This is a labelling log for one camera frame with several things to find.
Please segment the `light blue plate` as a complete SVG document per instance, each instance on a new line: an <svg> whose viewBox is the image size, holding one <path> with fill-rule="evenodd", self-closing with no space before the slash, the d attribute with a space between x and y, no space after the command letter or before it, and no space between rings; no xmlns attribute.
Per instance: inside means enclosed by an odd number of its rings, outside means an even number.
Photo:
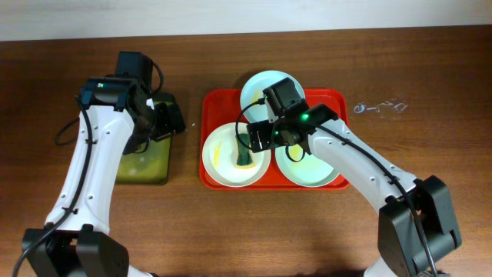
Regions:
<svg viewBox="0 0 492 277"><path fill-rule="evenodd" d="M259 72L246 81L240 96L241 109L263 98L263 90L284 78L289 78L293 81L296 90L301 97L305 97L304 89L301 84L291 75L286 72L267 70ZM268 110L266 105L254 105L244 112L243 116L250 122L260 122L268 119Z"/></svg>

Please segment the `green and yellow sponge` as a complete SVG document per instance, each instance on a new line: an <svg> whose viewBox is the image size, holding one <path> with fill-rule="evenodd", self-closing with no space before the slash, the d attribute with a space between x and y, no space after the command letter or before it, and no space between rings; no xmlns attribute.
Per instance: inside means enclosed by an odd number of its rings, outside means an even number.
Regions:
<svg viewBox="0 0 492 277"><path fill-rule="evenodd" d="M250 140L247 134L241 133L236 138L238 156L235 167L238 169L250 169L255 166L253 155L250 150Z"/></svg>

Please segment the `pale green plate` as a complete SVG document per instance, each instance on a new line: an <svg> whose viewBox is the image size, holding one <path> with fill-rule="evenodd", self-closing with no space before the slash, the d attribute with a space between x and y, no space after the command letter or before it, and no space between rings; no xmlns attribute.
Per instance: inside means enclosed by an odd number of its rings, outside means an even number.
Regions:
<svg viewBox="0 0 492 277"><path fill-rule="evenodd" d="M338 176L331 165L304 153L299 145L275 149L275 159L281 173L291 182L307 188L317 188L332 183Z"/></svg>

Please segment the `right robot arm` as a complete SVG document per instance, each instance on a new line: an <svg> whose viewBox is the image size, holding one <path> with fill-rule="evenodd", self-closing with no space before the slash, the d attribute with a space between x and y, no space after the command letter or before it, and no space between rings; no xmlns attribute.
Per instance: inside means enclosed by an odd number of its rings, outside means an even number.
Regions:
<svg viewBox="0 0 492 277"><path fill-rule="evenodd" d="M449 188L419 179L362 142L326 105L247 126L252 150L299 145L338 171L378 214L380 258L365 276L439 276L437 261L461 246Z"/></svg>

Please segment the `white plate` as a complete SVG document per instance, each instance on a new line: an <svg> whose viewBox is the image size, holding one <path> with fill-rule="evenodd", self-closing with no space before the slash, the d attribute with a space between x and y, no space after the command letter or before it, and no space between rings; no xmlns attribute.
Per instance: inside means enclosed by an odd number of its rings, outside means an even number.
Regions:
<svg viewBox="0 0 492 277"><path fill-rule="evenodd" d="M271 164L271 152L250 152L252 164L238 166L238 143L235 123L216 128L205 140L201 161L205 171L218 184L229 188L241 188L259 181Z"/></svg>

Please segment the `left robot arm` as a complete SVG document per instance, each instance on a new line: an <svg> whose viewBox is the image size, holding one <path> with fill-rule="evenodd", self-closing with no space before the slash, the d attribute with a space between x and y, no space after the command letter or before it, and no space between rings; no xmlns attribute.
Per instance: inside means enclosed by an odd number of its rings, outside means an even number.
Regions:
<svg viewBox="0 0 492 277"><path fill-rule="evenodd" d="M27 260L37 276L143 276L109 236L109 212L123 155L185 130L175 102L153 103L138 77L90 78L76 98L78 138L55 206L41 229L27 229L17 275Z"/></svg>

